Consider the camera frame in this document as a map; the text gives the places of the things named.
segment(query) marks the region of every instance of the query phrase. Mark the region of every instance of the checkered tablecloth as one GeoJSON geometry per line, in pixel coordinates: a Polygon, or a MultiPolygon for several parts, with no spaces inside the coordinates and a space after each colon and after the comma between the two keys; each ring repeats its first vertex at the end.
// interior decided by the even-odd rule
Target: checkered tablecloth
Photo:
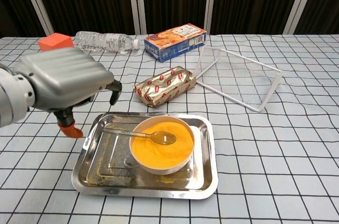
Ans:
{"type": "MultiPolygon", "coordinates": [[[[145,36],[136,36],[142,40],[145,36]]],[[[37,52],[37,38],[0,39],[9,67],[37,52]]],[[[136,82],[170,67],[194,70],[194,50],[159,63],[141,49],[125,55],[91,52],[123,84],[75,109],[86,134],[100,113],[197,114],[213,124],[219,186],[208,199],[171,200],[81,195],[71,173],[84,142],[64,137],[53,114],[30,111],[0,129],[0,223],[339,223],[339,35],[218,35],[222,47],[284,70],[262,113],[197,85],[169,103],[146,107],[136,82]]]]}

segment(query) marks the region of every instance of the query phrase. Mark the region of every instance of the metal spoon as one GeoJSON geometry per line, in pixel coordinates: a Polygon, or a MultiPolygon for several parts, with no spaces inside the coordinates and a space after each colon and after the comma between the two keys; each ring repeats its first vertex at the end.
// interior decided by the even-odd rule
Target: metal spoon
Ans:
{"type": "Polygon", "coordinates": [[[170,145],[176,141],[175,135],[166,131],[156,131],[152,134],[146,134],[141,132],[129,131],[129,130],[116,130],[104,128],[104,132],[119,134],[124,136],[135,136],[138,138],[150,138],[153,142],[160,145],[170,145]]]}

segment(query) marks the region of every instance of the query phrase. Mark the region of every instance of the plastic water bottle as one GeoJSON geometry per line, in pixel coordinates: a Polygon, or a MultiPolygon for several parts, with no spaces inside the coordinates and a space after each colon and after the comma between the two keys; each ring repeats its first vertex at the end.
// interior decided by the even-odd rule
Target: plastic water bottle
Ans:
{"type": "Polygon", "coordinates": [[[133,40],[126,34],[98,33],[98,32],[77,32],[74,38],[74,45],[82,50],[109,51],[127,53],[131,49],[139,49],[139,40],[133,40]]]}

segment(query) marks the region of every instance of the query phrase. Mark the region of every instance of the orange block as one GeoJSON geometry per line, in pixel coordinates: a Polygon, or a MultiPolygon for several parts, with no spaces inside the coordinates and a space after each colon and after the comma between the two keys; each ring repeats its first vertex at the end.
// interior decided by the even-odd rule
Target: orange block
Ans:
{"type": "Polygon", "coordinates": [[[41,51],[74,47],[71,37],[60,33],[53,33],[50,36],[39,40],[38,44],[41,51]]]}

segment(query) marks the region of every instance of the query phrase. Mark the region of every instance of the metal tray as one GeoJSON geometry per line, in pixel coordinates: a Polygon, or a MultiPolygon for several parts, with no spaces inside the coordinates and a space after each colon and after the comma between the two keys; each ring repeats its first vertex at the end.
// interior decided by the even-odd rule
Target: metal tray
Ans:
{"type": "Polygon", "coordinates": [[[84,194],[204,199],[217,189],[218,173],[211,123],[198,115],[105,113],[93,122],[72,173],[74,188],[84,194]],[[102,133],[103,128],[133,130],[143,120],[172,115],[188,123],[195,146],[189,162],[171,175],[142,169],[129,150],[129,137],[102,133]]]}

